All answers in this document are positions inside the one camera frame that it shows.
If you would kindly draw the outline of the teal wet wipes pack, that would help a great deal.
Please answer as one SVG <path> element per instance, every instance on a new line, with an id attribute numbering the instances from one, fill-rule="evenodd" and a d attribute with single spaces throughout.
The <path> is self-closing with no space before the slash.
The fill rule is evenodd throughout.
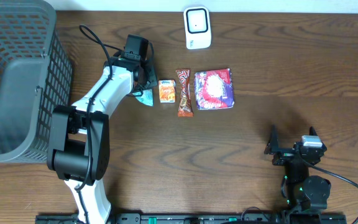
<path id="1" fill-rule="evenodd" d="M 138 91 L 136 93 L 133 93 L 133 95 L 135 96 L 136 100 L 139 101 L 140 103 L 146 106 L 153 107 L 154 98 L 153 98 L 152 89 Z"/>

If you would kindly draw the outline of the orange tissue box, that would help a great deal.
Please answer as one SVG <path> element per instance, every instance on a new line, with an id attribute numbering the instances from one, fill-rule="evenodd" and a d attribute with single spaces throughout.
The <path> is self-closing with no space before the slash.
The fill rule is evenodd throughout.
<path id="1" fill-rule="evenodd" d="M 175 80 L 160 80 L 158 82 L 159 99 L 161 103 L 174 103 L 176 100 Z"/>

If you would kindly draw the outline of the orange brown snack bar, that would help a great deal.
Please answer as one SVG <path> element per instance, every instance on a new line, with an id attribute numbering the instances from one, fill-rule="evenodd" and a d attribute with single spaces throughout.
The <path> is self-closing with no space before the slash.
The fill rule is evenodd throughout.
<path id="1" fill-rule="evenodd" d="M 176 70 L 181 85 L 178 117 L 193 117 L 190 98 L 190 69 Z"/>

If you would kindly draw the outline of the red purple noodle packet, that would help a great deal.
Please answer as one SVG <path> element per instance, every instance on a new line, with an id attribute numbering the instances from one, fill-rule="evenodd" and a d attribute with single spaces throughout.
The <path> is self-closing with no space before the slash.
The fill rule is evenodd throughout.
<path id="1" fill-rule="evenodd" d="M 199 110 L 221 110 L 234 106 L 234 90 L 229 68 L 196 72 L 194 88 Z"/>

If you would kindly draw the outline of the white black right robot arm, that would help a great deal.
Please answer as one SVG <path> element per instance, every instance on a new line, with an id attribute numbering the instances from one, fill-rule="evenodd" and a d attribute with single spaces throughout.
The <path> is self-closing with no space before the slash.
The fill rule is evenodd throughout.
<path id="1" fill-rule="evenodd" d="M 282 195 L 288 200 L 293 213 L 319 213 L 327 209 L 331 183 L 309 172 L 321 161 L 326 150 L 312 127 L 309 134 L 303 135 L 292 147 L 280 147 L 276 127 L 272 127 L 264 153 L 273 156 L 273 165 L 285 168 Z"/>

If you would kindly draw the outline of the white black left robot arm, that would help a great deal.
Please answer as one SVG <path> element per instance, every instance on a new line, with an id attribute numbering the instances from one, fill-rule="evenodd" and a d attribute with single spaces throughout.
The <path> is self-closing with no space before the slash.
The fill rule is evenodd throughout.
<path id="1" fill-rule="evenodd" d="M 156 86 L 153 60 L 122 53 L 108 58 L 103 73 L 87 94 L 52 113 L 47 166 L 70 188 L 79 223 L 107 223 L 112 205 L 103 176 L 110 156 L 109 119 L 131 93 L 140 96 Z"/>

